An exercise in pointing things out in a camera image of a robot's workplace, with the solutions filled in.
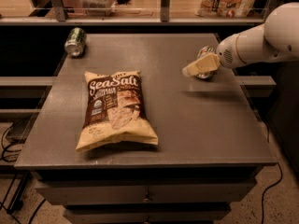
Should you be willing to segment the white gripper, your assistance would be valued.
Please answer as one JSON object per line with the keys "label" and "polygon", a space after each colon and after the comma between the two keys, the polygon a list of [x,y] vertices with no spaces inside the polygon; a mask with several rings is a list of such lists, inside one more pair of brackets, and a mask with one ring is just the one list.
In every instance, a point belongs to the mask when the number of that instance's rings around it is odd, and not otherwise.
{"label": "white gripper", "polygon": [[182,69],[185,77],[216,71],[220,64],[229,69],[263,62],[267,52],[263,24],[231,35],[217,46],[217,54],[208,53]]}

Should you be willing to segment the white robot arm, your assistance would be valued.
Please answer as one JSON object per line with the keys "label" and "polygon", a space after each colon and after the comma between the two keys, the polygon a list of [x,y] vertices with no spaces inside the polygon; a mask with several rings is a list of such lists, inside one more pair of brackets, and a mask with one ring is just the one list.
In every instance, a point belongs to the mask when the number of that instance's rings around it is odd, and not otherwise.
{"label": "white robot arm", "polygon": [[199,77],[221,66],[234,69],[252,63],[278,63],[299,59],[299,3],[274,9],[261,25],[228,36],[216,50],[203,54],[182,69],[185,77]]}

